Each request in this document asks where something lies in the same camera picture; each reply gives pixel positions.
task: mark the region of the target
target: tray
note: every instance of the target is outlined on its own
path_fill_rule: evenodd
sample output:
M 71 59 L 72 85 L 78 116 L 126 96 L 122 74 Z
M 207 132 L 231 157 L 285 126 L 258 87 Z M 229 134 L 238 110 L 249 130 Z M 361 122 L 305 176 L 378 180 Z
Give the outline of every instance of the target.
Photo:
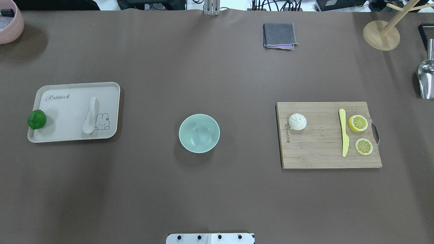
M 342 132 L 339 109 L 345 109 L 346 120 L 362 115 L 369 123 L 362 132 L 352 131 L 346 125 L 350 138 L 348 153 L 342 157 Z M 283 168 L 379 168 L 382 166 L 377 144 L 372 133 L 371 116 L 366 102 L 278 102 L 280 156 Z M 305 129 L 289 128 L 288 119 L 294 113 L 307 119 Z M 366 138 L 374 146 L 370 155 L 360 155 L 355 141 Z
M 27 137 L 36 143 L 110 138 L 118 128 L 120 92 L 115 82 L 43 86 L 36 93 L 33 111 L 44 111 L 47 123 L 38 130 L 29 128 Z M 86 134 L 82 128 L 91 97 L 97 98 L 95 129 Z

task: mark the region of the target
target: white plate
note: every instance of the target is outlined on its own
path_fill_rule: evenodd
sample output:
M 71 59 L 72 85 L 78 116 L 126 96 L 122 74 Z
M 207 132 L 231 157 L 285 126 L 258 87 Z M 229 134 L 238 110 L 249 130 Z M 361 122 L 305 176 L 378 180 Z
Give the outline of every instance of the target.
M 29 128 L 27 137 L 31 142 L 110 138 L 118 128 L 120 93 L 115 82 L 43 86 L 36 93 L 33 111 L 44 111 L 47 123 L 41 129 Z M 91 97 L 97 99 L 95 129 L 86 134 L 82 129 Z

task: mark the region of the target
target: lime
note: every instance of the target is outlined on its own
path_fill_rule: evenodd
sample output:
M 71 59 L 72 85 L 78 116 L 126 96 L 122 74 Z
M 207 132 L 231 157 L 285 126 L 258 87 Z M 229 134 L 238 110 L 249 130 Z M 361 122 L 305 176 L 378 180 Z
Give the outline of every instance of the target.
M 368 121 L 361 115 L 353 115 L 348 119 L 348 127 L 355 132 L 361 132 L 368 128 Z
M 27 124 L 34 130 L 44 127 L 45 123 L 47 123 L 47 116 L 41 109 L 31 112 L 27 118 Z
M 369 155 L 372 152 L 372 143 L 366 138 L 360 138 L 355 142 L 355 149 L 362 155 Z

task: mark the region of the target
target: gray towel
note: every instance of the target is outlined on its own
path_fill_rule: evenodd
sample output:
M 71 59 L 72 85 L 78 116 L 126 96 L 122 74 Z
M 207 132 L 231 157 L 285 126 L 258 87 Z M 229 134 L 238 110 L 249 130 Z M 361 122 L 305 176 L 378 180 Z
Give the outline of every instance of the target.
M 264 47 L 294 50 L 296 34 L 293 23 L 265 23 Z

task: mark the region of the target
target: wooden stand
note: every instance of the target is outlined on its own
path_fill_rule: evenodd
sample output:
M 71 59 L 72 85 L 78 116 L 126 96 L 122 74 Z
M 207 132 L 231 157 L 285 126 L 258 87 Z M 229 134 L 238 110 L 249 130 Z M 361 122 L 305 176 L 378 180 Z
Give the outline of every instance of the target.
M 428 4 L 414 7 L 418 2 L 419 0 L 410 0 L 403 8 L 388 3 L 388 7 L 398 10 L 399 13 L 389 23 L 383 20 L 374 20 L 366 24 L 363 28 L 363 37 L 366 42 L 381 51 L 390 51 L 397 47 L 400 36 L 395 25 L 410 11 L 434 6 L 434 4 Z

